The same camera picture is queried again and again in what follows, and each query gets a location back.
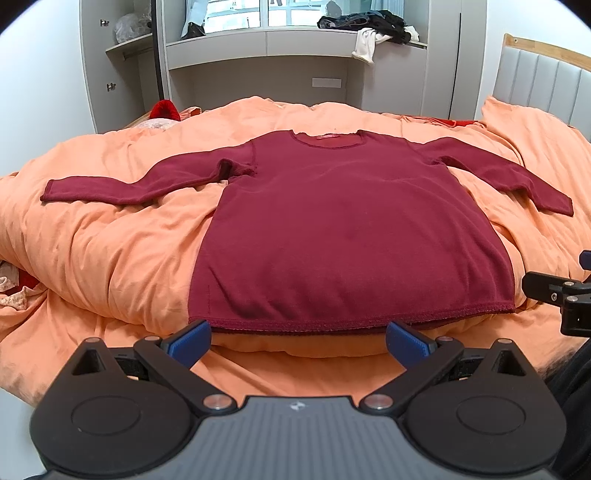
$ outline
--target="blue gripper pad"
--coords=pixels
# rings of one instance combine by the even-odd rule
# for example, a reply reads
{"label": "blue gripper pad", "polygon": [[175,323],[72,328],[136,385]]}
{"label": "blue gripper pad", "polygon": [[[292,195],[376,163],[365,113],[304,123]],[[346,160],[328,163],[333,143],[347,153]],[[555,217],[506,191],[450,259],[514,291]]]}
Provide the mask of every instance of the blue gripper pad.
{"label": "blue gripper pad", "polygon": [[212,345],[212,328],[197,321],[163,340],[160,348],[187,368],[191,368]]}
{"label": "blue gripper pad", "polygon": [[579,265],[583,270],[591,270],[591,250],[583,250],[579,255]]}
{"label": "blue gripper pad", "polygon": [[386,329],[386,347],[408,370],[431,355],[437,343],[403,323],[390,322]]}

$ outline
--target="wall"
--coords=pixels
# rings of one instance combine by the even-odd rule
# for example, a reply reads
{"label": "wall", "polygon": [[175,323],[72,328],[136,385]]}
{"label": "wall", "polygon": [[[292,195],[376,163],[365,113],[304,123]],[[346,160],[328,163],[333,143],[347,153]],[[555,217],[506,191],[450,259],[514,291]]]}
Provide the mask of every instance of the wall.
{"label": "wall", "polygon": [[[204,63],[178,70],[185,70],[192,77],[192,105],[199,105],[204,110],[253,95],[276,102],[311,106],[346,101],[348,61],[340,57],[255,57]],[[236,72],[240,72],[239,82],[236,81]],[[173,70],[171,77],[179,74],[182,72]],[[341,88],[312,87],[313,77],[340,79]]]}
{"label": "wall", "polygon": [[558,0],[488,0],[477,118],[495,87],[505,33],[591,56],[591,30]]}
{"label": "wall", "polygon": [[419,41],[429,42],[429,0],[404,2],[404,21],[417,30]]}
{"label": "wall", "polygon": [[79,15],[79,0],[40,0],[0,35],[0,175],[95,131]]}

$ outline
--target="clothing label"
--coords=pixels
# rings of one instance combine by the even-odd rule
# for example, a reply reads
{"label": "clothing label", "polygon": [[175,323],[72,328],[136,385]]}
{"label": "clothing label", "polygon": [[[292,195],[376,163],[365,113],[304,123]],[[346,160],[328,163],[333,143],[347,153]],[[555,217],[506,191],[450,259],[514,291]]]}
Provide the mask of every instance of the clothing label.
{"label": "clothing label", "polygon": [[326,134],[326,135],[318,135],[317,137],[314,137],[318,140],[322,140],[323,138],[339,138],[341,135],[339,134]]}

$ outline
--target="pile of clothes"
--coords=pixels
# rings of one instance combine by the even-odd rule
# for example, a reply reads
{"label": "pile of clothes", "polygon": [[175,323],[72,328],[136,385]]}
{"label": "pile of clothes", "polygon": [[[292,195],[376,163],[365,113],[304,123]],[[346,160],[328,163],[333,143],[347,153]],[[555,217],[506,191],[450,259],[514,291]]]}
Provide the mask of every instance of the pile of clothes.
{"label": "pile of clothes", "polygon": [[27,272],[0,260],[0,307],[26,310],[30,300],[40,292],[38,285],[39,281]]}
{"label": "pile of clothes", "polygon": [[417,31],[406,25],[404,20],[388,10],[370,10],[364,13],[341,15],[340,17],[321,17],[318,28],[329,30],[360,31],[371,28],[377,33],[387,35],[394,43],[406,44],[418,41]]}

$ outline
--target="screw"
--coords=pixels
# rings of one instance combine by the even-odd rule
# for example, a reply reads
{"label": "screw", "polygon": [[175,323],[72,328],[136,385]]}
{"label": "screw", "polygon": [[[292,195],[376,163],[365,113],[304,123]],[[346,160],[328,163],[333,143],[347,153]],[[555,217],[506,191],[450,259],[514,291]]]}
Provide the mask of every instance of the screw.
{"label": "screw", "polygon": [[300,410],[303,410],[306,407],[307,407],[307,405],[304,402],[300,401],[300,400],[295,401],[293,403],[290,403],[290,408],[292,410],[294,410],[294,411],[300,411]]}
{"label": "screw", "polygon": [[210,410],[225,410],[232,406],[232,399],[223,393],[209,395],[203,399],[203,405]]}
{"label": "screw", "polygon": [[372,410],[384,410],[394,405],[394,400],[391,397],[381,393],[374,393],[365,397],[364,402]]}

